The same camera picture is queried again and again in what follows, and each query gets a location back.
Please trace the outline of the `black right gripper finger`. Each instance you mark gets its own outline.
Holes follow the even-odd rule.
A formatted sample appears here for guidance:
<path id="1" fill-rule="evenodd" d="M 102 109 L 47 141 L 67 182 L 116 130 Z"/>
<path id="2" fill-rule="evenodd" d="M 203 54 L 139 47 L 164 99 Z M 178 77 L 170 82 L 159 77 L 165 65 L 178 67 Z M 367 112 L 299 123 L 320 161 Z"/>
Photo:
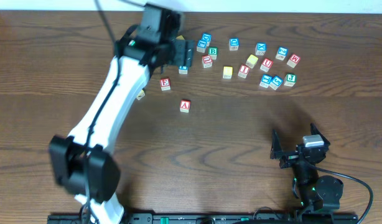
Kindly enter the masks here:
<path id="1" fill-rule="evenodd" d="M 272 144 L 271 144 L 271 159 L 280 159 L 283 155 L 283 150 L 279 141 L 279 137 L 275 129 L 272 131 Z"/>
<path id="2" fill-rule="evenodd" d="M 314 123 L 310 123 L 310 133 L 311 135 L 319 135 L 322 139 L 325 138 Z"/>

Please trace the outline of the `red A letter block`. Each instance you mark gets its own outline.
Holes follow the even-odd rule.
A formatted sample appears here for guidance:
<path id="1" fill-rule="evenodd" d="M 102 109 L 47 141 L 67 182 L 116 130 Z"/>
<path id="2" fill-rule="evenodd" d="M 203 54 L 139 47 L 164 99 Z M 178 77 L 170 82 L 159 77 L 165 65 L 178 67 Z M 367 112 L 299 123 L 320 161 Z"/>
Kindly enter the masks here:
<path id="1" fill-rule="evenodd" d="M 190 111 L 190 101 L 182 100 L 180 102 L 180 112 L 188 113 Z"/>

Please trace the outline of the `red I letter block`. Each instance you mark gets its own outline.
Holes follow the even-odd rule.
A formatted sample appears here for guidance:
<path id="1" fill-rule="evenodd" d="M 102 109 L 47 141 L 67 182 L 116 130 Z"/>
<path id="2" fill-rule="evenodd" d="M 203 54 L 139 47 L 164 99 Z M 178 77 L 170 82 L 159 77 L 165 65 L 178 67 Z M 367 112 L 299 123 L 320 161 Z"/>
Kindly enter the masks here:
<path id="1" fill-rule="evenodd" d="M 241 78 L 246 78 L 249 74 L 250 68 L 247 65 L 241 65 L 238 71 L 238 76 Z"/>

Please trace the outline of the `blue 2 number block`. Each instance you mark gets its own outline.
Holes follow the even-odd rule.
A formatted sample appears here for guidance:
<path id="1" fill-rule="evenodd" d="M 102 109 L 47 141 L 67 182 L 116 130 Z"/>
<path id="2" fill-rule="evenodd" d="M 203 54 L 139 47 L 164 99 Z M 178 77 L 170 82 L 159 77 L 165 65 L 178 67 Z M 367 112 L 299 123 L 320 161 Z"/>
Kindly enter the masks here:
<path id="1" fill-rule="evenodd" d="M 275 58 L 278 60 L 284 60 L 287 56 L 288 49 L 285 47 L 279 47 L 276 53 Z"/>

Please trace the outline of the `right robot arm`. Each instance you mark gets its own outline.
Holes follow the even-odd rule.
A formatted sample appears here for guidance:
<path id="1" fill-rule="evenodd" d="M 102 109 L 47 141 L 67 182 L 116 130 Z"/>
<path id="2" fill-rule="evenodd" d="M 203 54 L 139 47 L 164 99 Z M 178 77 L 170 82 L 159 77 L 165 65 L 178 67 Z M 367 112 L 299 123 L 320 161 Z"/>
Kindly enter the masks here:
<path id="1" fill-rule="evenodd" d="M 326 158 L 330 142 L 314 124 L 310 125 L 310 134 L 302 139 L 303 143 L 298 144 L 294 151 L 285 151 L 277 132 L 273 131 L 270 158 L 278 159 L 280 168 L 292 169 L 294 185 L 305 213 L 330 213 L 339 209 L 343 182 L 330 175 L 319 176 L 316 167 Z"/>

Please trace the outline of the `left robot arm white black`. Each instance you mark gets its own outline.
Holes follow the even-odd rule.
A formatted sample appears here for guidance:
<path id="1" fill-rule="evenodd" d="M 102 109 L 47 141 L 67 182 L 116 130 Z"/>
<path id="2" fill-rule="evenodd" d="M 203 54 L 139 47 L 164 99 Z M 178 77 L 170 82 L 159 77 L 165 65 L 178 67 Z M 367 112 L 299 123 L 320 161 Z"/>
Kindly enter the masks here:
<path id="1" fill-rule="evenodd" d="M 113 58 L 104 84 L 67 137 L 54 136 L 49 154 L 56 183 L 82 206 L 79 223 L 120 223 L 124 207 L 116 189 L 121 176 L 114 145 L 138 94 L 156 69 L 190 67 L 194 42 L 180 40 L 183 12 L 144 4 L 142 20 L 113 39 Z"/>

